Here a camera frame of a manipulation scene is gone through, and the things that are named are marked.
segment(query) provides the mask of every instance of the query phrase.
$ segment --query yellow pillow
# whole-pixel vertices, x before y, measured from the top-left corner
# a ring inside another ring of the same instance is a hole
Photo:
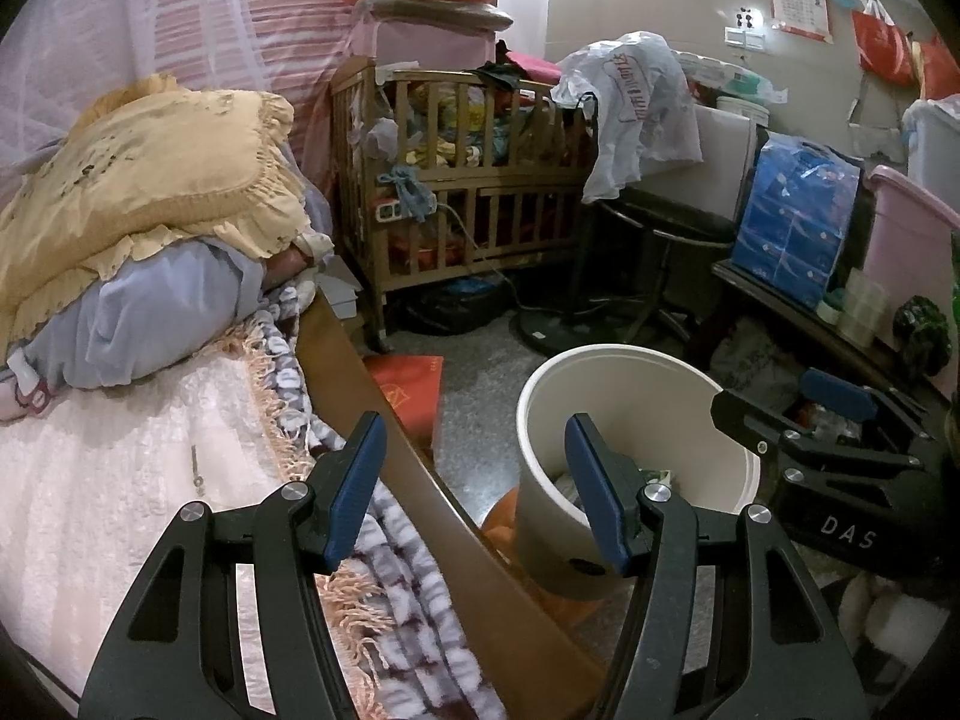
[[[213,235],[253,259],[304,229],[304,188],[280,145],[290,103],[178,89],[82,129],[0,213],[0,350],[112,278],[128,258]]]

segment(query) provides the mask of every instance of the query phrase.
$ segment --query pink storage box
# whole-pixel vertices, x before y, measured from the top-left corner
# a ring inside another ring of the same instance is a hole
[[[495,55],[492,32],[379,20],[370,14],[354,26],[347,44],[347,56],[370,56],[378,65],[419,62],[421,70],[473,70]]]
[[[893,312],[914,295],[936,303],[949,320],[953,357],[931,381],[949,397],[957,383],[957,330],[950,307],[950,230],[960,229],[960,214],[891,167],[875,167],[867,186],[877,197],[877,215],[863,272],[890,293],[891,312],[877,335],[896,348]]]

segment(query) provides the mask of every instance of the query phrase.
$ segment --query floor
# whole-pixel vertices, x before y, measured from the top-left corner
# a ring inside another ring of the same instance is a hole
[[[462,336],[421,336],[400,331],[390,336],[395,354],[443,356],[439,435],[434,447],[440,478],[478,524],[520,478],[515,408],[520,391],[546,357],[524,346],[511,332],[512,313]],[[679,342],[654,336],[648,341],[678,355]],[[712,575],[698,577],[698,598],[688,652],[688,668],[698,667],[709,646],[709,594]],[[579,624],[574,637],[608,661],[630,602],[629,589],[604,603]]]

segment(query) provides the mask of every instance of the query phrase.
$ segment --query wooden table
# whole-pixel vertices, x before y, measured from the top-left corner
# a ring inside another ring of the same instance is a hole
[[[539,607],[426,467],[323,295],[302,318],[296,355],[315,412],[341,435],[365,410],[376,410],[386,421],[387,459],[380,478],[435,557],[470,648],[508,717],[584,717],[603,682],[603,667]]]
[[[888,389],[890,386],[915,391],[915,397],[923,400],[928,397],[942,400],[933,386],[926,383],[918,388],[909,388],[896,374],[896,355],[881,341],[874,339],[867,349],[860,349],[837,333],[833,325],[827,324],[806,306],[789,298],[770,284],[741,271],[730,260],[714,263],[715,275],[723,283],[723,295],[716,311],[701,324],[693,338],[690,338],[685,351],[685,359],[700,370],[709,368],[710,358],[727,336],[738,317],[760,308],[760,312],[779,321],[779,329],[790,334],[787,348],[798,351],[800,356],[808,357],[808,362],[816,367],[827,367],[822,358],[827,354],[833,370],[829,372],[850,379],[856,384]]]

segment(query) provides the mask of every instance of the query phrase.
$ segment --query power strip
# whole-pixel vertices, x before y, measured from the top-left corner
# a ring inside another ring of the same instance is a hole
[[[437,196],[435,194],[430,194],[430,210],[427,212],[427,215],[432,215],[437,213]],[[376,206],[376,209],[373,211],[373,218],[381,223],[386,221],[399,221],[402,218],[408,218],[410,214],[403,213],[403,209],[400,207],[400,201],[397,199],[386,200]]]

